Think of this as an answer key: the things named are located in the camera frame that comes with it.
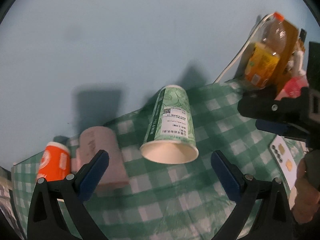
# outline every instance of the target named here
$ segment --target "orange can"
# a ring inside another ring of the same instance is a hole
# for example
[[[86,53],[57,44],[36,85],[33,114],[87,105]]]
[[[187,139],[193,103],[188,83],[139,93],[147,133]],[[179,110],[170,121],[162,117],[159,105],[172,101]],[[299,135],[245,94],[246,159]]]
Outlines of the orange can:
[[[61,143],[49,142],[42,155],[36,179],[43,177],[47,181],[61,180],[70,173],[68,148]]]

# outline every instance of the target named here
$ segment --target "white cable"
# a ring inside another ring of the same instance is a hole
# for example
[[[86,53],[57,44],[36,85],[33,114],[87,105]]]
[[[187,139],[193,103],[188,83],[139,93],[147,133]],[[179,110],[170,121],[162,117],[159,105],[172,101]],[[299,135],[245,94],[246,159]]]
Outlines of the white cable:
[[[266,15],[265,17],[263,17],[261,19],[261,21],[258,23],[258,25],[255,27],[255,29],[253,30],[253,32],[251,33],[251,35],[249,36],[249,38],[247,39],[246,43],[242,46],[241,50],[239,50],[239,52],[237,53],[237,55],[233,58],[233,60],[231,60],[231,62],[229,63],[228,66],[226,66],[226,68],[221,72],[221,74],[217,77],[217,79],[214,81],[214,83],[217,83],[220,81],[220,79],[223,77],[223,75],[232,67],[232,65],[241,57],[241,55],[243,54],[243,52],[245,51],[245,49],[248,47],[252,37],[256,34],[256,32],[258,31],[258,29],[260,27],[262,27],[262,25],[264,25],[264,23],[273,16],[273,13]]]

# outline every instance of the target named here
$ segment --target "table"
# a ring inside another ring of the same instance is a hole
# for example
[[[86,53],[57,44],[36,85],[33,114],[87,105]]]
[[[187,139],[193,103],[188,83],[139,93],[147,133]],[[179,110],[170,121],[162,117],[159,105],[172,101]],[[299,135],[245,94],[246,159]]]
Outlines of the table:
[[[211,239],[235,207],[211,168],[214,150],[221,150],[244,174],[260,180],[284,180],[268,150],[275,135],[257,130],[255,120],[237,111],[244,88],[233,80],[187,91],[199,150],[199,157],[191,163],[165,165],[142,158],[139,147],[153,104],[105,124],[117,134],[130,184],[94,193],[84,205],[109,239]],[[77,139],[68,142],[72,156]],[[300,143],[286,142],[298,163],[303,156]],[[41,157],[38,153],[13,168],[14,202],[25,233]],[[60,207],[70,231],[79,236],[64,203]],[[249,231],[258,207],[257,202],[241,236]]]

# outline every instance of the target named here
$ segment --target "red package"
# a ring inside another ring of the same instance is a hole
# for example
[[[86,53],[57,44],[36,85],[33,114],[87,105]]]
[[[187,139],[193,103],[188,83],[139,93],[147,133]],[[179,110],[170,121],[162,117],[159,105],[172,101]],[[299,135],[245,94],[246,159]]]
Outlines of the red package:
[[[290,79],[276,96],[276,100],[281,98],[297,98],[301,95],[301,88],[308,87],[309,83],[306,75],[293,77]]]

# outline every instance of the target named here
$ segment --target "green floral pattern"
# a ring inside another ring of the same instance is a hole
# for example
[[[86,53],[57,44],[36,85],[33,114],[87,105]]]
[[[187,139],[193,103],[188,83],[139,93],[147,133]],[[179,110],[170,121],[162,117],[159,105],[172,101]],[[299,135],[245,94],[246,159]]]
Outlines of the green floral pattern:
[[[191,117],[191,111],[190,111],[190,104],[189,104],[189,99],[187,96],[186,91],[179,87],[179,86],[166,86],[164,87],[157,98],[155,108],[153,109],[152,113],[152,120],[154,119],[156,115],[156,108],[158,105],[158,102],[162,100],[160,98],[161,92],[165,90],[164,95],[163,95],[163,101],[161,104],[161,110],[160,110],[160,115],[159,115],[159,120],[157,122],[156,126],[156,133],[154,136],[154,140],[176,140],[176,141],[182,141],[185,143],[189,143],[192,146],[196,146],[196,139],[195,139],[195,133],[193,129],[193,122],[192,122],[192,117]],[[183,109],[186,111],[187,118],[188,118],[188,138],[181,137],[178,135],[164,135],[161,134],[161,124],[162,124],[162,116],[164,113],[164,109],[168,107],[176,107]],[[153,121],[150,122],[147,130],[147,134],[145,136],[144,143],[147,142],[148,136],[150,134],[151,126],[152,126]]]

